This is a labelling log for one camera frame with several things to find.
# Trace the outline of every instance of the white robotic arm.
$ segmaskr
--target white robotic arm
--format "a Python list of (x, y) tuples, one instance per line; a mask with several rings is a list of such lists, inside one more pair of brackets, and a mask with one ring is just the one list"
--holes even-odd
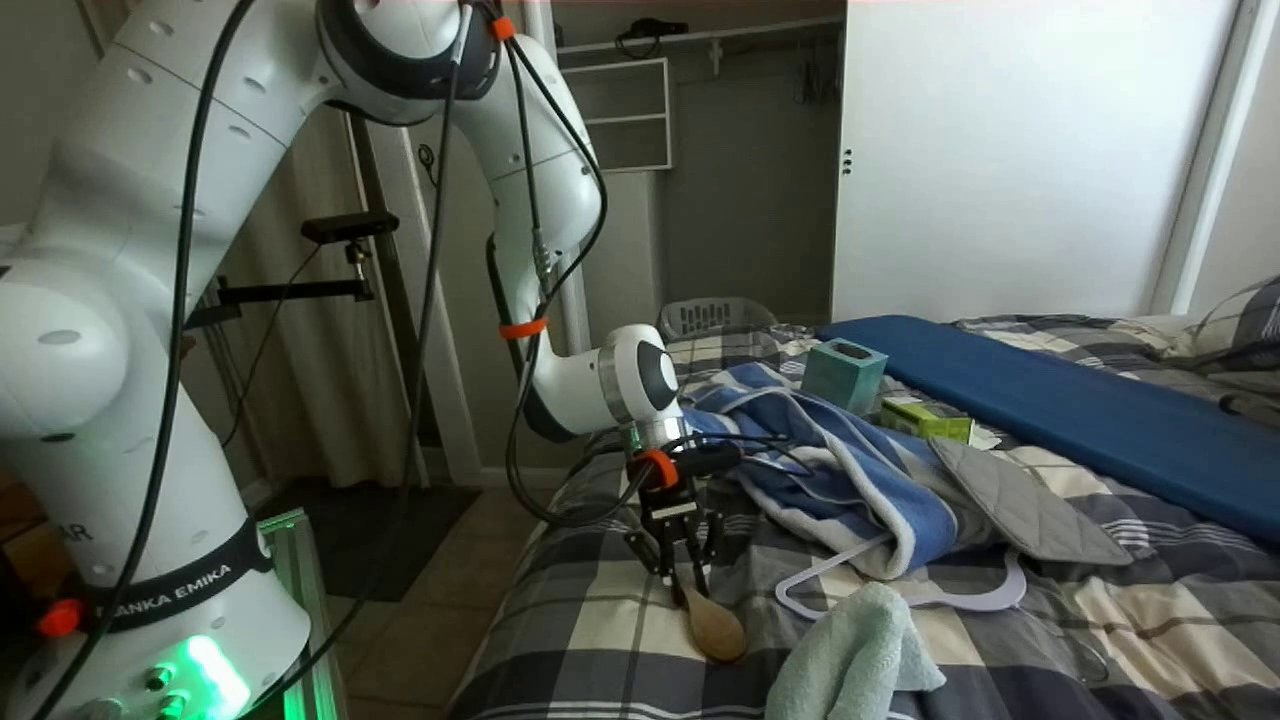
[[(132, 13), (57, 145), (27, 237), (0, 260), (0, 458), (30, 486), (97, 594), (118, 586), (146, 502), (189, 129), (226, 18), (226, 0), (152, 0)], [(182, 311), (321, 105), (414, 126), (457, 88), (459, 129), (499, 210), (490, 270), (502, 316), (535, 328), (545, 275), (586, 241), (598, 190), (538, 92), (525, 92), (525, 158), (490, 18), (490, 3), (457, 0), (259, 0), (207, 117)], [(535, 43), (528, 57), (583, 136), (557, 65)], [(532, 370), (548, 437), (626, 420), (653, 445), (680, 437), (670, 363), (653, 328), (625, 328), (583, 357), (557, 357), (550, 341), (532, 336), (514, 354)], [(307, 617), (266, 574), (218, 441), (182, 393), (152, 515), (115, 624), (53, 717), (237, 717), (307, 646)], [(27, 666), (13, 717), (37, 717), (83, 636), (88, 628), (69, 628)]]

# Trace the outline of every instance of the floor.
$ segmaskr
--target floor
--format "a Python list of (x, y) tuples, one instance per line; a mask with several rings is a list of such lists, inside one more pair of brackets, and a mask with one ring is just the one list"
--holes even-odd
[(398, 605), (362, 605), (338, 640), (351, 720), (441, 720), (519, 566), (532, 515), (480, 491)]

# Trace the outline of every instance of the plaid bedding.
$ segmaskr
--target plaid bedding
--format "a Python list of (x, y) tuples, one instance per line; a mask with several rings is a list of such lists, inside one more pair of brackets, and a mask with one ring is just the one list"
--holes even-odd
[[(972, 331), (1210, 393), (1094, 321), (981, 321)], [(771, 343), (757, 331), (748, 343), (776, 363), (799, 357), (794, 336)], [(1014, 441), (997, 449), (1094, 521), (1136, 566), (1023, 559), (1027, 595), (1014, 612), (914, 609), (914, 634), (946, 686), (895, 695), (893, 713), (927, 720), (1280, 717), (1280, 559), (1273, 551), (1043, 449)], [(598, 458), (559, 502), (579, 504), (620, 488), (620, 461)], [(670, 594), (625, 546), (637, 521), (620, 514), (532, 535), (453, 717), (765, 717), (771, 675), (808, 634), (808, 622), (781, 609), (771, 590), (827, 551), (765, 521), (731, 480), (706, 480), (704, 504), (725, 514), (706, 586), (748, 628), (742, 662), (700, 662)], [(946, 556), (898, 586), (903, 594), (908, 586), (981, 594), (999, 576), (999, 549), (991, 549)], [(827, 609), (859, 586), (840, 569), (804, 586), (799, 600)]]

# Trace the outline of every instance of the bed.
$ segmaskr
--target bed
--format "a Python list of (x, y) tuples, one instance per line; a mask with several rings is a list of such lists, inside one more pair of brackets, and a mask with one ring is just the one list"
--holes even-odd
[[(1218, 363), (1229, 354), (1185, 363), (1175, 357), (1188, 347), (1175, 347), (1175, 331), (1155, 323), (999, 316), (962, 323), (962, 336), (1175, 390), (1196, 404), (1224, 404), (1245, 390), (1251, 399), (1269, 399), (1276, 379), (1276, 363), (1255, 354), (1245, 370)], [(808, 347), (808, 331), (771, 328), (670, 343), (670, 357), (689, 390), (706, 390), (717, 374), (740, 363), (765, 363), (794, 379)], [(885, 717), (1280, 717), (1276, 535), (1202, 521), (1005, 428), (981, 424), (974, 445), (1027, 473), (1037, 491), (1073, 507), (1073, 515), (1086, 521), (1086, 533), (1109, 535), (1127, 559), (1062, 566), (1019, 556), (1023, 595), (1014, 609), (913, 609), (908, 634), (942, 686), (888, 694)], [(625, 491), (620, 461), (598, 458), (563, 486), (559, 504), (617, 491)], [(642, 574), (625, 539), (630, 515), (617, 514), (579, 530), (538, 530), (528, 539), (453, 717), (765, 717), (768, 702), (771, 707), (794, 707), (771, 717), (819, 717), (781, 705), (781, 671), (790, 671), (788, 662), (794, 666), (799, 649), (804, 657), (810, 651), (816, 622), (781, 605), (776, 590), (804, 569), (819, 569), (832, 549), (810, 535), (799, 539), (776, 515), (765, 515), (734, 473), (706, 478), (700, 502), (725, 521), (717, 556), (706, 556), (706, 590), (748, 628), (740, 662), (710, 666), (689, 646), (685, 612), (670, 605), (667, 586)], [(840, 566), (794, 586), (790, 595), (827, 617), (867, 595), (867, 590), (913, 595), (913, 590), (927, 586), (981, 595), (1008, 580), (1008, 556), (1008, 546), (974, 546), (888, 586)], [(871, 687), (874, 679), (846, 671), (843, 686)]]

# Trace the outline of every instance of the cable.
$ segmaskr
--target cable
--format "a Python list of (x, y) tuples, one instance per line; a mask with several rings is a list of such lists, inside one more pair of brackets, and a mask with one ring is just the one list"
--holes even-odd
[[(459, 61), (453, 65), (448, 74), (448, 98), (444, 98), (444, 121), (441, 121), (441, 168), (436, 168), (436, 213), (430, 213), (430, 248), (426, 248), (426, 275), (425, 275), (425, 295), (419, 295), (419, 328), (414, 328), (414, 347), (410, 347), (410, 404), (406, 404), (406, 434), (403, 434), (403, 461), (398, 461), (398, 491), (395, 491), (395, 514), (388, 521), (388, 533), (384, 533), (384, 551), (391, 549), (391, 539), (403, 533), (403, 515), (406, 515), (406, 496), (410, 496), (410, 486), (406, 486), (406, 463), (410, 463), (410, 453), (414, 453), (414, 428), (419, 428), (419, 418), (425, 418), (425, 399), (426, 399), (426, 383), (425, 383), (425, 357), (426, 357), (426, 328), (430, 328), (430, 295), (436, 295), (436, 275), (441, 275), (441, 234), (444, 234), (444, 196), (448, 196), (448, 145), (453, 145), (453, 105), (457, 105), (457, 81), (459, 81)], [(362, 576), (362, 590), (354, 595), (354, 605), (344, 612), (344, 622), (311, 649), (299, 657), (299, 666), (290, 671), (284, 671), (242, 717), (249, 720), (259, 720), (265, 713), (273, 713), (273, 705), (294, 686), (304, 679), (326, 651), (331, 646), (354, 624), (354, 617), (362, 612), (370, 590), (379, 590), (384, 580), (384, 569), (388, 566), (367, 566), (367, 576)]]
[[(776, 458), (790, 461), (799, 473), (810, 470), (804, 458), (790, 453), (790, 445), (771, 441), (771, 437), (742, 437), (742, 434), (690, 434), (690, 437), (658, 445), (658, 453), (690, 458), (700, 449), (725, 449), (725, 445), (731, 445), (734, 458), (718, 458), (710, 463), (689, 463), (690, 478), (704, 478), (704, 473), (717, 473), (717, 470), (731, 470), (731, 463), (761, 463), (748, 453), (776, 453)], [(625, 453), (625, 445), (586, 445), (586, 453), (563, 473), (563, 486), (573, 486), (592, 461), (613, 458), (613, 453)], [(626, 502), (640, 491), (640, 486), (653, 480), (654, 470), (642, 463), (640, 473), (642, 478), (626, 478), (625, 496), (613, 496), (613, 502), (598, 502), (598, 504), (563, 507), (557, 530), (592, 526), (598, 515), (613, 515), (613, 514), (626, 507)]]
[(182, 163), (182, 201), (179, 201), (179, 234), (177, 234), (177, 260), (172, 260), (172, 310), (167, 310), (167, 374), (164, 374), (164, 404), (161, 404), (161, 428), (155, 428), (155, 458), (152, 458), (152, 473), (146, 473), (146, 491), (143, 491), (143, 507), (140, 507), (140, 526), (135, 535), (127, 546), (118, 580), (103, 605), (98, 624), (83, 636), (81, 651), (70, 657), (70, 666), (62, 669), (62, 675), (53, 686), (53, 694), (42, 695), (42, 705), (37, 707), (37, 720), (42, 720), (62, 694), (70, 687), (70, 679), (81, 675), (81, 669), (88, 666), (90, 649), (108, 636), (108, 628), (118, 617), (118, 600), (143, 559), (146, 535), (152, 535), (152, 521), (155, 521), (155, 504), (161, 504), (161, 488), (164, 488), (164, 463), (167, 463), (167, 441), (172, 441), (172, 420), (177, 420), (177, 393), (179, 393), (179, 336), (182, 336), (182, 316), (189, 316), (189, 266), (190, 266), (190, 246), (196, 246), (196, 190), (199, 190), (199, 154), (202, 154), (202, 129), (207, 129), (207, 114), (210, 114), (210, 88), (218, 81), (218, 67), (226, 61), (226, 47), (249, 18), (252, 0), (237, 0), (232, 18), (223, 22), (207, 67), (202, 67), (202, 85), (196, 98), (196, 117), (190, 117), (190, 142), (189, 142), (189, 163)]
[[(535, 76), (532, 61), (525, 57), (519, 42), (513, 35), (507, 43), (507, 67), (513, 67), (513, 85), (514, 85), (514, 117), (519, 117), (519, 145), (525, 145), (525, 185), (528, 185), (528, 201), (532, 201), (532, 237), (538, 241), (538, 216), (535, 216), (535, 185), (532, 185), (532, 158), (528, 158), (528, 109), (525, 109), (525, 74), (532, 76), (532, 85), (538, 88), (538, 98), (548, 101), (548, 109), (557, 114), (559, 129), (566, 133), (566, 142), (576, 145), (579, 160), (592, 168), (595, 191), (598, 191), (598, 213), (595, 224), (583, 241), (583, 248), (573, 255), (573, 266), (550, 282), (550, 289), (545, 289), (545, 300), (535, 303), (532, 321), (545, 321), (550, 300), (559, 295), (563, 282), (586, 260), (586, 253), (598, 246), (605, 222), (607, 222), (607, 190), (605, 190), (605, 174), (592, 158), (592, 150), (583, 145), (583, 136), (573, 129), (573, 121), (563, 117), (563, 109), (557, 105), (557, 98), (548, 92), (548, 85)], [(550, 514), (545, 507), (532, 488), (519, 478), (519, 424), (525, 424), (525, 404), (532, 393), (532, 377), (535, 377), (535, 359), (538, 359), (538, 341), (532, 336), (525, 347), (525, 363), (519, 363), (519, 383), (514, 383), (514, 410), (507, 418), (507, 441), (502, 441), (502, 473), (507, 473), (507, 488), (513, 496), (525, 504), (528, 515), (545, 521), (545, 526), (573, 526), (576, 515), (598, 515), (598, 514), (617, 514), (625, 502), (617, 504), (598, 504), (598, 507), (573, 507), (573, 514)]]
[[(321, 255), (321, 246), (290, 270), (290, 275), (284, 282), (284, 284), (294, 284), (307, 270), (311, 270), (311, 260)], [(259, 363), (265, 363), (265, 357), (266, 357), (266, 341), (275, 336), (275, 321), (281, 321), (281, 311), (284, 311), (284, 300), (275, 300), (273, 303), (273, 311), (266, 311), (266, 328), (259, 331), (259, 341), (254, 341), (254, 354), (252, 354), (252, 359), (249, 359), (249, 370), (242, 370), (242, 377), (237, 377), (237, 414), (232, 414), (232, 428), (226, 428), (226, 437), (218, 441), (223, 449), (232, 449), (237, 445), (237, 437), (239, 437), (239, 428), (242, 428), (242, 418), (249, 418), (249, 393), (252, 393), (252, 379), (254, 379), (254, 374), (259, 374)]]
[(436, 190), (441, 177), (436, 177), (436, 150), (430, 145), (414, 145), (414, 163), (425, 168), (426, 185)]

